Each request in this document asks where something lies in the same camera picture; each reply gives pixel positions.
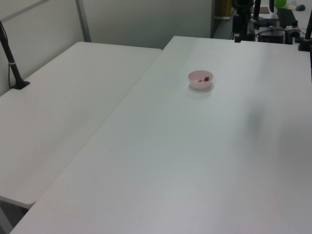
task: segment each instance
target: black pole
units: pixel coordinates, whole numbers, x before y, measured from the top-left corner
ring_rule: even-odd
[[[253,8],[253,19],[254,20],[258,19],[258,17],[259,17],[260,5],[261,5],[261,0],[255,0],[254,8]]]
[[[4,31],[4,27],[0,21],[0,41],[2,44],[2,47],[4,49],[5,55],[9,61],[9,65],[12,69],[13,75],[15,77],[15,85],[12,87],[13,89],[22,89],[24,87],[26,87],[28,84],[30,84],[30,82],[28,81],[24,81],[21,77],[20,77],[20,72],[18,70],[18,67],[16,66],[15,60],[13,58],[10,46],[9,46],[9,42],[8,39],[6,37],[5,31]]]
[[[310,19],[306,31],[306,35],[304,38],[300,38],[300,45],[298,46],[299,51],[310,51],[310,45],[311,45],[311,33],[312,33],[312,11],[310,14]]]

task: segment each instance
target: floor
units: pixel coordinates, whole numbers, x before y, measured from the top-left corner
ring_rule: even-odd
[[[215,19],[214,20],[214,38],[229,39],[232,32],[233,17],[229,20]]]
[[[9,234],[27,213],[27,209],[0,201],[0,234]]]

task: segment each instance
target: bowl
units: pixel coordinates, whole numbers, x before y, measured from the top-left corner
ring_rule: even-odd
[[[209,81],[199,82],[204,80],[205,77],[209,77]],[[189,73],[190,86],[194,89],[208,89],[212,84],[214,75],[211,72],[198,70]]]

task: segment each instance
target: cable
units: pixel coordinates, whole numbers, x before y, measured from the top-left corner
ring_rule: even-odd
[[[283,32],[285,32],[286,30],[284,30],[284,29],[269,29],[269,30],[264,30],[264,31],[262,31],[260,33],[257,33],[255,36],[257,37],[258,35],[261,35],[263,33],[274,32],[274,31],[283,31]]]
[[[8,64],[9,65],[9,72],[8,72],[8,80],[9,80],[9,87],[10,87],[10,89],[12,89],[12,86],[11,86],[11,82],[10,82],[10,64]]]

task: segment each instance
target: white table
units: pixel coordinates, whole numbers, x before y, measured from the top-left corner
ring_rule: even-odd
[[[12,234],[306,234],[311,142],[309,53],[174,37]]]
[[[30,208],[161,50],[80,42],[0,97],[0,200]]]

